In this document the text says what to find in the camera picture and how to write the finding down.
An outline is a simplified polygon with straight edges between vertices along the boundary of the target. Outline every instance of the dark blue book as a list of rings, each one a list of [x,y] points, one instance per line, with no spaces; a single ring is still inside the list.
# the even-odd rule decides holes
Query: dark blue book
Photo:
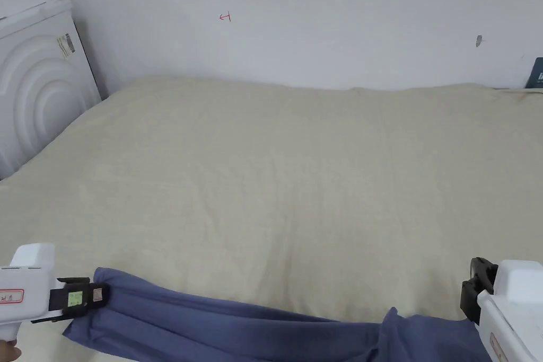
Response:
[[[531,75],[526,84],[526,88],[543,88],[543,58],[536,58],[536,63],[531,70]]]

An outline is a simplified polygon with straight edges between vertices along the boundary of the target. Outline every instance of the finger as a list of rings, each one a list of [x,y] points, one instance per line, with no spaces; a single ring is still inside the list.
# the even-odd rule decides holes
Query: finger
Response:
[[[9,345],[5,341],[0,341],[0,362],[13,362],[21,356],[19,348]]]

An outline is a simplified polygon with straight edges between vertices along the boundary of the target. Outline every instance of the washing machine door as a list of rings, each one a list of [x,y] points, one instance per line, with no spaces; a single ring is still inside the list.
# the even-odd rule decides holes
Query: washing machine door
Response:
[[[71,15],[54,4],[62,13],[0,38],[2,179],[100,101]]]

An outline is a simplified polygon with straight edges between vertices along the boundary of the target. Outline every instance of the cloth fold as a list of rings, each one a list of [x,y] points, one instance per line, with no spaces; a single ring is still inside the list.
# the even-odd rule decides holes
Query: cloth fold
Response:
[[[489,362],[475,326],[392,308],[381,324],[344,323],[167,290],[99,268],[108,306],[75,319],[64,336],[141,362]]]

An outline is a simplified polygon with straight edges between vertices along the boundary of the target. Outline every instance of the mattress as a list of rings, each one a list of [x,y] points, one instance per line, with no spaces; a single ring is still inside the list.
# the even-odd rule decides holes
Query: mattress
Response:
[[[60,277],[343,321],[460,319],[474,256],[543,261],[543,95],[150,78],[0,182],[0,263],[52,242]],[[106,361],[26,325],[23,360]]]

